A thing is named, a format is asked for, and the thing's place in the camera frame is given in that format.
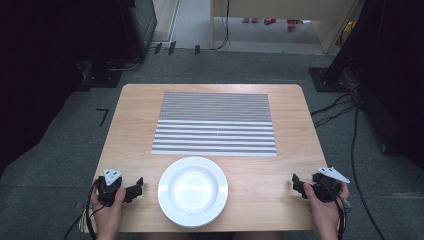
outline gray and white striped placemat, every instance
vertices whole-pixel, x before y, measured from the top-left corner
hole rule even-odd
[[[165,92],[152,154],[277,156],[268,95]]]

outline round white plate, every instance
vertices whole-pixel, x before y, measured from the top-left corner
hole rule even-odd
[[[212,222],[224,209],[227,197],[224,172],[203,157],[186,157],[174,162],[159,181],[162,211],[184,227],[200,227]]]

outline white device cover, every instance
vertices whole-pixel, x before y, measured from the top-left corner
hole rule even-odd
[[[336,180],[350,183],[350,180],[346,177],[344,177],[341,173],[339,173],[334,167],[331,168],[325,168],[325,167],[317,167],[318,172],[324,174],[327,177],[334,178]]]
[[[104,169],[103,175],[105,176],[106,185],[110,186],[114,183],[120,176],[122,176],[122,172],[112,169]]]

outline wooden desk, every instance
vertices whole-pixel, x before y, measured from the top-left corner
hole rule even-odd
[[[227,16],[228,0],[211,0],[210,47],[214,17]],[[228,17],[313,20],[324,53],[329,53],[360,0],[231,0]]]
[[[201,228],[169,220],[158,202],[166,168],[184,155],[151,154],[164,92],[268,94],[277,157],[203,156],[218,164],[228,184],[221,215]],[[259,231],[312,229],[309,206],[292,190],[292,174],[311,181],[326,162],[302,89],[298,85],[126,85],[110,126],[94,178],[103,169],[123,172],[125,187],[144,177],[143,195],[124,204],[122,232]]]

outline hand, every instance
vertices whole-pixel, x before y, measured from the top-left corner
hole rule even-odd
[[[340,197],[346,199],[349,197],[349,189],[347,184],[342,182],[342,192]],[[306,196],[311,204],[312,220],[315,226],[315,232],[318,237],[322,240],[337,240],[337,227],[339,225],[339,210],[334,202],[323,203],[316,196],[314,189],[311,185],[303,184]],[[340,198],[337,199],[340,207],[343,207],[343,203]]]
[[[91,194],[91,203],[93,204],[93,212],[95,212],[94,220],[96,221],[98,240],[116,239],[118,237],[118,230],[122,219],[122,203],[125,199],[125,193],[125,188],[119,188],[115,194],[115,202],[110,207],[96,204],[99,203],[99,199],[95,191]]]

